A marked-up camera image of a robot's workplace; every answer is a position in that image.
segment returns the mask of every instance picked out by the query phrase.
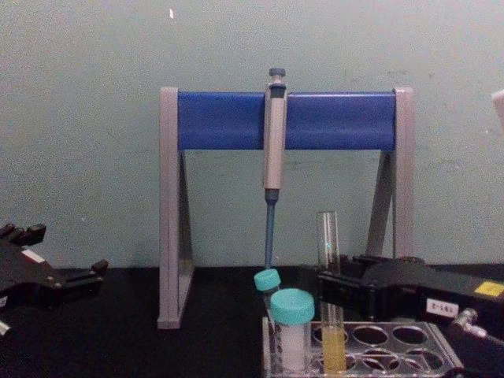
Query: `white label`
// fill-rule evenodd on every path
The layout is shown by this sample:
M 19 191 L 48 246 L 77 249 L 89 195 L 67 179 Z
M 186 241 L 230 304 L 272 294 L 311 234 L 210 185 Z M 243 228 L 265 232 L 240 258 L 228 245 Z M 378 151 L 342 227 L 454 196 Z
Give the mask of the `white label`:
M 437 299 L 427 298 L 427 312 L 441 315 L 442 317 L 453 317 L 458 315 L 458 304 L 438 301 Z
M 31 251 L 31 250 L 24 250 L 23 251 L 23 255 L 26 256 L 27 258 L 33 260 L 34 262 L 38 262 L 39 264 L 41 262 L 44 262 L 45 260 L 43 258 L 41 258 L 38 254 L 36 254 L 35 252 Z

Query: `black countertop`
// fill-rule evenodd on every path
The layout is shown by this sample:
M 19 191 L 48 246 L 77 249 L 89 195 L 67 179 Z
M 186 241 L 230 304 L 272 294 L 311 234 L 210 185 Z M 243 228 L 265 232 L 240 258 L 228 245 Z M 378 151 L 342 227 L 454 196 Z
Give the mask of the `black countertop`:
M 504 265 L 440 267 L 504 280 Z M 260 268 L 197 269 L 180 330 L 159 331 L 158 270 L 110 269 L 100 295 L 52 311 L 19 307 L 0 317 L 0 377 L 259 377 Z M 308 283 L 280 268 L 286 284 Z M 472 369 L 504 371 L 504 352 L 483 342 L 450 343 Z

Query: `micropipette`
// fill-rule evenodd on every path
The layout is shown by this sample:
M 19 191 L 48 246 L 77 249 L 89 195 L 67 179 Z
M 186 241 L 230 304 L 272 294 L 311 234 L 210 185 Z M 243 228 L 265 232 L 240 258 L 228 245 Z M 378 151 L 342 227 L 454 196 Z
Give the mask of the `micropipette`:
M 272 82 L 265 92 L 264 187 L 268 205 L 266 213 L 265 268 L 271 267 L 275 204 L 280 192 L 282 157 L 285 150 L 287 119 L 287 86 L 283 81 L 285 69 L 270 69 Z

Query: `test tube rack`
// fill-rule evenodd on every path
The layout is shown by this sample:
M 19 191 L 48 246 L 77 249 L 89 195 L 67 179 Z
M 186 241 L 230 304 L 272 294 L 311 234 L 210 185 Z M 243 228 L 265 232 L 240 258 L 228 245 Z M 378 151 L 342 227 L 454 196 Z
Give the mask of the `test tube rack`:
M 261 150 L 264 111 L 264 92 L 161 89 L 158 328 L 180 327 L 194 271 L 183 152 Z M 413 253 L 411 88 L 290 93 L 285 148 L 380 150 L 366 253 L 381 255 L 391 204 L 394 256 Z
M 320 322 L 311 323 L 310 365 L 304 372 L 282 369 L 272 326 L 262 320 L 264 378 L 436 378 L 463 364 L 430 323 L 345 322 L 346 371 L 324 374 Z

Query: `small teal cap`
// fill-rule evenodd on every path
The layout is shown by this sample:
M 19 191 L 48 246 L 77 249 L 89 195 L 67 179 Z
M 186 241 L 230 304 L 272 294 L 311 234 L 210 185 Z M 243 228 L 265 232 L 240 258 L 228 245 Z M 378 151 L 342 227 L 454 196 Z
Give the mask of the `small teal cap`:
M 313 296 L 299 289 L 278 290 L 271 296 L 271 314 L 281 324 L 305 324 L 315 316 Z
M 254 282 L 259 291 L 271 290 L 280 285 L 280 276 L 276 269 L 261 270 L 254 276 Z

